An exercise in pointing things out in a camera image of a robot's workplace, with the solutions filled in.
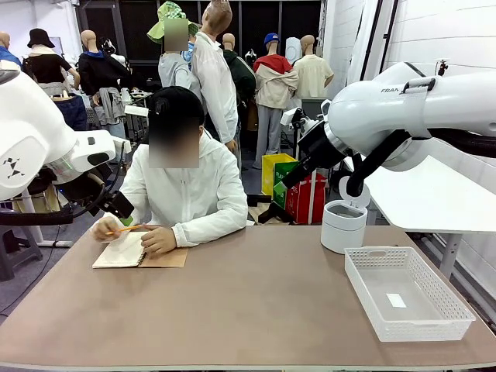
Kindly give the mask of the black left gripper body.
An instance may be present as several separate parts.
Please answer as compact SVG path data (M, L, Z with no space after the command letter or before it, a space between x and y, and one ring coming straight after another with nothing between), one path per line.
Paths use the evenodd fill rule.
M67 200L81 207L74 217L88 212L96 216L100 211L118 218L130 217L134 206L121 191L113 191L100 178L78 178L67 187Z

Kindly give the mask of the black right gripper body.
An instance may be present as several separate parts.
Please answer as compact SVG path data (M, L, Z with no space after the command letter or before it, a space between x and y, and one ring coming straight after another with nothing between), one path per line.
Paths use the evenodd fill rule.
M298 121L300 137L296 171L311 173L317 168L331 168L346 157L347 145L338 139L325 120L302 118Z

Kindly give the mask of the person's right hand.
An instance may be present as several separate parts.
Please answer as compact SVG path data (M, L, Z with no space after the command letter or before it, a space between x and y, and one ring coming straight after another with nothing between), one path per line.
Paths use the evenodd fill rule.
M98 242L111 242L130 233L125 226L115 217L100 218L91 228L93 238Z

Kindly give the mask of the person's left hand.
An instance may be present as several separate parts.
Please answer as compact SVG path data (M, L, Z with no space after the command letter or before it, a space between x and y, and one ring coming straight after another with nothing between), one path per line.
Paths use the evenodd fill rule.
M177 248L172 228L163 226L144 225L147 231L141 236L143 251L149 255L161 255Z

